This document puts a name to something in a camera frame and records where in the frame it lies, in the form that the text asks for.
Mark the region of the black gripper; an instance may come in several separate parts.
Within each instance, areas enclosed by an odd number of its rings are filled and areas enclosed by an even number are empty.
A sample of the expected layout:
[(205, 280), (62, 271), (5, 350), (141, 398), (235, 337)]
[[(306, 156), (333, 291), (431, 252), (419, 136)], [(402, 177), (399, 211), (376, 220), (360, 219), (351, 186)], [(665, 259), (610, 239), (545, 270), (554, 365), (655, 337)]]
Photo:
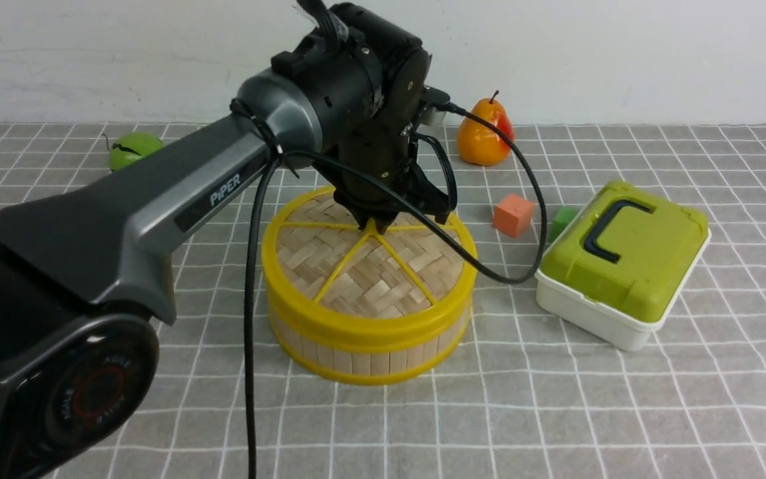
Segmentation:
[[(458, 202), (455, 176), (441, 142), (417, 131), (419, 105), (420, 101), (404, 125), (392, 124), (391, 118), (380, 113), (353, 130), (325, 156), (373, 176), (436, 224), (446, 226)], [(433, 185), (419, 167), (421, 141), (434, 149), (443, 170), (445, 191)], [(407, 212), (390, 195), (341, 168), (316, 161), (315, 169), (335, 188), (334, 199), (354, 216), (360, 230), (371, 222), (377, 234), (385, 234), (396, 216)]]

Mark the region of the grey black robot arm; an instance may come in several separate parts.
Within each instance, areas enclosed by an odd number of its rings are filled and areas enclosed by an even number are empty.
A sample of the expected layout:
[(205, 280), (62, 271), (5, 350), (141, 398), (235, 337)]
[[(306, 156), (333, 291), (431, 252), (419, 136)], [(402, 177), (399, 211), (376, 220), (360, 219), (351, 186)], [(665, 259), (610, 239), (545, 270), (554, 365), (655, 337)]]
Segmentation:
[(352, 3), (300, 1), (315, 27), (245, 80), (230, 112), (89, 185), (0, 210), (0, 478), (39, 478), (136, 411), (176, 321), (173, 253), (277, 167), (314, 168), (360, 228), (455, 202), (416, 166), (447, 94), (422, 40)]

